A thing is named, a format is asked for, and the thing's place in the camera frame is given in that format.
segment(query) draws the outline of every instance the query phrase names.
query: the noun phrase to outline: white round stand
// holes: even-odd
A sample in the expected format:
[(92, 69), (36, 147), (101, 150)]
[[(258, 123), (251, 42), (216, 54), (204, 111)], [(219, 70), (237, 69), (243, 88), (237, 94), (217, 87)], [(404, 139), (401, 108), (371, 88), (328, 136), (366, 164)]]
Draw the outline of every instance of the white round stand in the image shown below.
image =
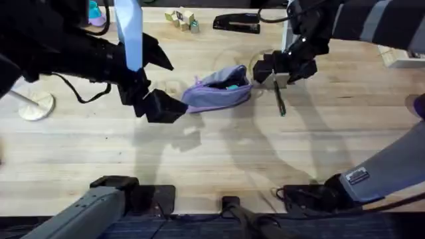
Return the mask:
[(21, 101), (18, 113), (24, 120), (37, 121), (44, 119), (54, 109), (54, 98), (47, 92), (31, 93), (27, 98), (11, 90), (8, 95)]

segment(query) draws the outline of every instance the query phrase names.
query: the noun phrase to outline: black robotic arm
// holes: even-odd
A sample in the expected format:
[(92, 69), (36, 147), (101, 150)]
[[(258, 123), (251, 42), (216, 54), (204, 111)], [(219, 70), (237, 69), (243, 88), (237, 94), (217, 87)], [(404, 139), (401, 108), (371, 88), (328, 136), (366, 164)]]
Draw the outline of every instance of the black robotic arm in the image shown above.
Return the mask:
[(289, 73), (289, 82), (317, 72), (314, 58), (329, 53), (330, 39), (359, 40), (417, 53), (425, 52), (425, 2), (421, 0), (293, 0), (285, 19), (296, 41), (284, 52), (264, 55), (254, 67), (263, 82), (272, 72)]
[(69, 2), (0, 1), (0, 97), (20, 76), (35, 82), (40, 74), (62, 73), (116, 84), (122, 104), (133, 106), (137, 117), (146, 114), (149, 122), (173, 123), (186, 112), (185, 104), (165, 92), (149, 91), (151, 82), (144, 70), (148, 63), (173, 69), (157, 39), (143, 33), (143, 66), (137, 72), (129, 70), (124, 44), (80, 29), (65, 5)]

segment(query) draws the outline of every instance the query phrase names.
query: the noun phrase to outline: purple object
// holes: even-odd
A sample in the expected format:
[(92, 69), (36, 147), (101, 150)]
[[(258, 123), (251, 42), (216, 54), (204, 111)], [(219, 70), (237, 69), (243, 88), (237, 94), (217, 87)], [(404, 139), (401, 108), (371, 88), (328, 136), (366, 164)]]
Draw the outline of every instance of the purple object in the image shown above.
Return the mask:
[(90, 18), (88, 19), (88, 22), (95, 27), (101, 27), (106, 23), (105, 14), (102, 13), (100, 17)]
[(413, 103), (416, 113), (425, 120), (425, 94), (417, 97)]
[[(229, 83), (229, 89), (210, 87), (213, 84), (226, 84), (227, 80), (240, 82), (238, 87)], [(250, 98), (252, 85), (246, 78), (246, 67), (243, 65), (226, 67), (185, 90), (181, 101), (189, 105), (187, 113), (198, 113), (208, 110), (219, 110), (236, 106)]]

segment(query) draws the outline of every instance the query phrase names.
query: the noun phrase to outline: label sticker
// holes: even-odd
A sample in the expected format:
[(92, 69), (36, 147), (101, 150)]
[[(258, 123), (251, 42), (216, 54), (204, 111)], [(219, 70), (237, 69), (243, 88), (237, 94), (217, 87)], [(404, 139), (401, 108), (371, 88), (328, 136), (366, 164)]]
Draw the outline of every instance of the label sticker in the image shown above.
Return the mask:
[(358, 168), (355, 171), (345, 175), (345, 179), (350, 183), (350, 185), (360, 183), (369, 177), (370, 175), (364, 167)]

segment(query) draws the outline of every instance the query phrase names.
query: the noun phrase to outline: wooden block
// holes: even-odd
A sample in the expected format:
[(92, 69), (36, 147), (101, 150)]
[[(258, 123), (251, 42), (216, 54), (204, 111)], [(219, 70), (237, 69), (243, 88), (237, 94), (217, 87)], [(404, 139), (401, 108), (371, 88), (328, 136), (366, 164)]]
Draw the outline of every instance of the wooden block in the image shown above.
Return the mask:
[(183, 21), (187, 24), (192, 24), (192, 22), (195, 20), (195, 15), (191, 11), (185, 11), (183, 13)]
[(179, 20), (179, 23), (180, 23), (180, 30), (181, 31), (187, 31), (187, 30), (189, 30), (189, 24), (185, 23), (182, 20)]
[(172, 9), (167, 9), (165, 11), (165, 19), (167, 19), (168, 21), (172, 21), (173, 20), (173, 15), (175, 14), (175, 11)]
[(199, 23), (196, 20), (191, 23), (191, 33), (199, 33)]
[(180, 20), (177, 18), (176, 14), (173, 14), (171, 18), (173, 20), (174, 27), (180, 27)]
[(385, 66), (389, 68), (423, 68), (424, 58), (412, 58), (405, 50), (378, 46), (379, 52), (384, 60)]

